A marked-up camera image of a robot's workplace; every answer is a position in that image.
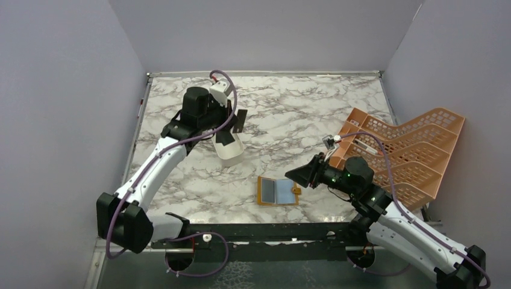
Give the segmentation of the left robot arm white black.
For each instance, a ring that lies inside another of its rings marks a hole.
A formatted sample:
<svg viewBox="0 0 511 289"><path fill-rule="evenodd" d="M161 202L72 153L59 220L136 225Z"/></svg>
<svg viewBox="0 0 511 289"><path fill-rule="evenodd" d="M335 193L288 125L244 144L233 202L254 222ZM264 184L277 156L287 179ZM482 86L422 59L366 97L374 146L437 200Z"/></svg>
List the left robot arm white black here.
<svg viewBox="0 0 511 289"><path fill-rule="evenodd" d="M172 213L150 219L146 212L156 192L171 171L202 139L230 125L237 99L234 85L216 83L209 89L189 87L181 110L165 125L160 138L138 171L114 193L102 193L96 201L98 234L106 241L110 259L118 257L112 244L121 251L140 253L150 242L168 240L175 247L189 241L185 219Z"/></svg>

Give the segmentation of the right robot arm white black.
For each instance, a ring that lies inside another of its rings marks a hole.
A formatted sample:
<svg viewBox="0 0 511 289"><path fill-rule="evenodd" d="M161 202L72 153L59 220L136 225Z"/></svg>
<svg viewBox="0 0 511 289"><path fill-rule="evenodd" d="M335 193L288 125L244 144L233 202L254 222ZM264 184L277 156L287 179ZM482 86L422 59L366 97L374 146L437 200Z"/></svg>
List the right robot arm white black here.
<svg viewBox="0 0 511 289"><path fill-rule="evenodd" d="M302 187L324 184L346 193L357 211L347 230L352 243L385 248L426 274L437 288L483 288L484 250L458 243L416 218L373 182L374 171L364 158L350 157L338 169L320 153L285 176Z"/></svg>

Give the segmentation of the yellow leather card holder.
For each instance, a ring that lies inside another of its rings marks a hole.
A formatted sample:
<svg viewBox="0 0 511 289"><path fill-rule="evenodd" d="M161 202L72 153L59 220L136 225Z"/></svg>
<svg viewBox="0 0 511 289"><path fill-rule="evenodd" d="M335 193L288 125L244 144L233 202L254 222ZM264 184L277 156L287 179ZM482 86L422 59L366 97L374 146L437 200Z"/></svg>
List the yellow leather card holder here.
<svg viewBox="0 0 511 289"><path fill-rule="evenodd" d="M298 184L289 179L273 179L275 181L275 203L263 203L261 201L261 180L262 177L257 178L257 203L261 206L267 207L281 207L281 206L295 206L299 204L299 196L301 189Z"/></svg>

